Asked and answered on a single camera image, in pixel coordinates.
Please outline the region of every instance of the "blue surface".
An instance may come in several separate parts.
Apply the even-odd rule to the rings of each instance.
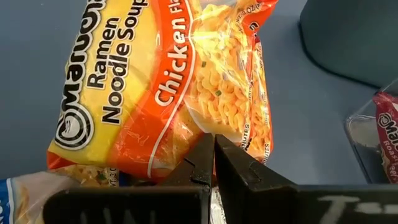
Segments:
[[[274,125],[268,165],[300,184],[364,184],[343,120],[375,89],[330,75],[302,51],[304,0],[281,0],[260,31]],[[64,66],[83,0],[5,0],[0,8],[0,178],[45,169]]]

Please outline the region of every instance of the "gray background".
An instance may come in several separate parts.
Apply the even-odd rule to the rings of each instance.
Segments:
[[[364,184],[343,121],[375,89],[306,58],[297,27],[305,0],[280,0],[259,36],[274,125],[268,165],[299,184]],[[84,0],[5,0],[0,8],[0,178],[46,168],[64,66]]]

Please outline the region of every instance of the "instant noodle block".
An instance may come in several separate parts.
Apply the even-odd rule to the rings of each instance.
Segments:
[[[89,0],[66,66],[51,169],[161,179],[203,133],[272,150],[256,32],[277,0]]]

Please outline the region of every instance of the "food package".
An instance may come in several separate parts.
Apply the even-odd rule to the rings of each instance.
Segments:
[[[383,168],[389,181],[398,184],[398,98],[379,92],[373,101]]]
[[[118,171],[71,166],[0,180],[0,223],[42,224],[42,209],[53,194],[71,187],[117,187]]]
[[[203,133],[265,162],[272,126],[257,31],[277,0],[88,0],[66,65],[51,169],[165,177]]]

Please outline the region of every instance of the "clear plastic container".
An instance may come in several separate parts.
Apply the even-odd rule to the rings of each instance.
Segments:
[[[380,91],[398,97],[398,80]],[[345,121],[346,133],[354,153],[370,184],[388,184],[381,159],[381,147],[376,126],[376,105],[372,99]]]

